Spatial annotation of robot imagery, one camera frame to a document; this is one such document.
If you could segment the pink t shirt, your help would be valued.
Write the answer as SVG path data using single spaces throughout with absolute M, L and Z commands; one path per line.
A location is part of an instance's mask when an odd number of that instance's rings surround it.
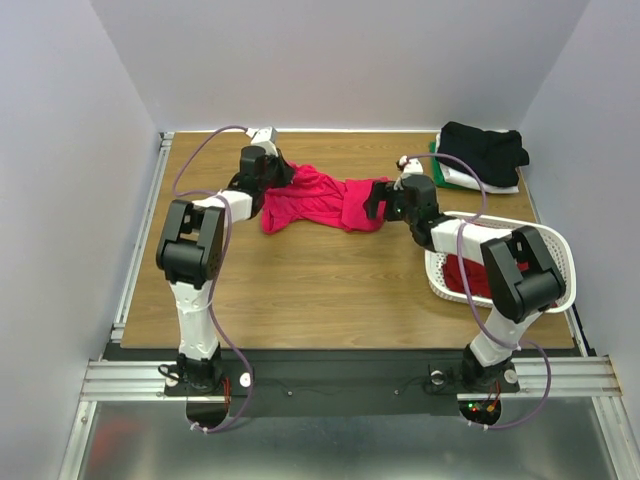
M 266 192 L 261 229 L 275 234 L 290 224 L 306 220 L 345 232 L 375 232 L 383 224 L 384 206 L 367 217 L 364 204 L 373 179 L 338 180 L 312 165 L 295 165 L 292 182 Z

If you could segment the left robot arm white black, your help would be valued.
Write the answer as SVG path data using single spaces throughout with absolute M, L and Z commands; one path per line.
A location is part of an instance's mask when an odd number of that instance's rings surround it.
M 293 175 L 275 144 L 260 141 L 241 149 L 239 171 L 226 189 L 202 201 L 171 202 L 156 251 L 156 265 L 174 296 L 179 322 L 176 363 L 160 369 L 171 387 L 209 393 L 222 384 L 211 305 L 228 227 L 256 217 L 267 191 L 288 185 Z

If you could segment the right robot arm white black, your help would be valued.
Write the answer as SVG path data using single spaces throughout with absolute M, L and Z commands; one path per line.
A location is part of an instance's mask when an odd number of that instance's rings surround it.
M 492 309 L 480 333 L 463 351 L 461 378 L 469 389 L 499 379 L 520 339 L 543 313 L 561 305 L 568 284 L 532 225 L 505 230 L 478 225 L 440 211 L 436 188 L 425 175 L 398 184 L 376 181 L 364 202 L 369 219 L 384 203 L 386 221 L 404 221 L 414 242 L 431 253 L 453 255 L 484 267 Z

